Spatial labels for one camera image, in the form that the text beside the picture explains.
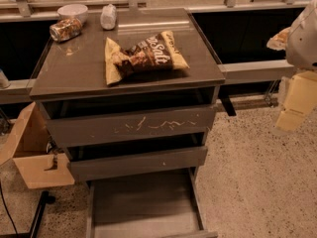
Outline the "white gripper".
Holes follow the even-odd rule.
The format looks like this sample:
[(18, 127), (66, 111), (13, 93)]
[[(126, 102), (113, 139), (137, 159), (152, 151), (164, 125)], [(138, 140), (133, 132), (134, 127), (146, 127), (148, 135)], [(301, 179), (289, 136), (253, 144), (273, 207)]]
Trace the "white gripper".
[[(266, 46), (284, 51), (286, 60), (299, 68), (317, 69), (317, 0), (311, 0), (294, 20), (271, 37)], [(278, 89), (279, 114), (274, 127), (293, 132), (317, 106), (317, 73), (304, 71), (292, 78), (284, 77)]]

